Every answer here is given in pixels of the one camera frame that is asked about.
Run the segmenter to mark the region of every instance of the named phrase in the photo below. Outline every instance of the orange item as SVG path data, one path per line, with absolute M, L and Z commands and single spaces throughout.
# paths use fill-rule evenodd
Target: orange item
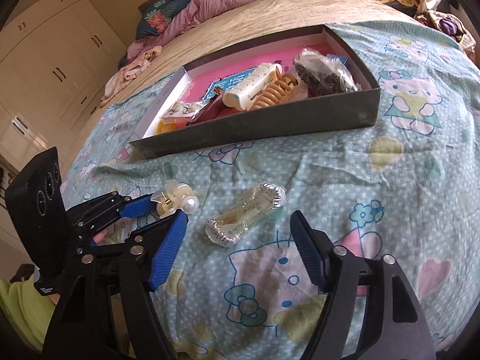
M 157 135 L 178 130 L 187 126 L 189 119 L 186 117 L 167 117 L 160 119 L 157 126 Z
M 290 100 L 290 92 L 299 82 L 289 73 L 281 76 L 278 70 L 277 78 L 275 82 L 266 87 L 251 109 L 267 108 L 271 105 L 284 104 Z

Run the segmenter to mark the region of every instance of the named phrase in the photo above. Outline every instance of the black box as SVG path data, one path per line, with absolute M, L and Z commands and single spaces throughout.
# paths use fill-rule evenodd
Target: black box
M 349 70 L 362 90 L 313 97 L 259 110 L 220 117 L 172 132 L 155 134 L 158 117 L 177 101 L 191 80 L 237 59 L 287 48 L 327 43 L 334 54 L 349 59 Z M 130 144 L 143 157 L 193 151 L 244 140 L 321 131 L 352 130 L 375 124 L 380 88 L 355 52 L 324 25 L 295 28 L 246 40 L 199 58 L 179 69 L 136 127 Z

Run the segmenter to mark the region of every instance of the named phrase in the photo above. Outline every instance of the pink heart print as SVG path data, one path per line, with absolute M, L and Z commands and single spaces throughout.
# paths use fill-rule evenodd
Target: pink heart print
M 418 299 L 423 298 L 435 291 L 447 279 L 450 274 L 450 261 L 436 261 L 428 259 L 423 263 L 418 273 L 417 295 Z

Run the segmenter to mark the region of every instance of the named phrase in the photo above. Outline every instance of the floral pillow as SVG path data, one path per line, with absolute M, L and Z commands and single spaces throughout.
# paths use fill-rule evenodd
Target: floral pillow
M 161 35 L 172 19 L 190 2 L 191 0 L 158 0 L 154 2 L 145 10 L 145 16 L 138 23 L 135 39 Z

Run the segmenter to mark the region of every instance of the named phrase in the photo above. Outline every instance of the person's hand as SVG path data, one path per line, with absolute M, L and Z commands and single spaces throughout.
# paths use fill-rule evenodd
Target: person's hand
M 49 295 L 50 300 L 56 306 L 60 299 L 60 294 Z
M 96 244 L 98 244 L 99 242 L 103 241 L 103 239 L 107 236 L 108 233 L 109 233 L 108 228 L 100 231 L 98 234 L 94 235 L 93 241 L 94 241 Z

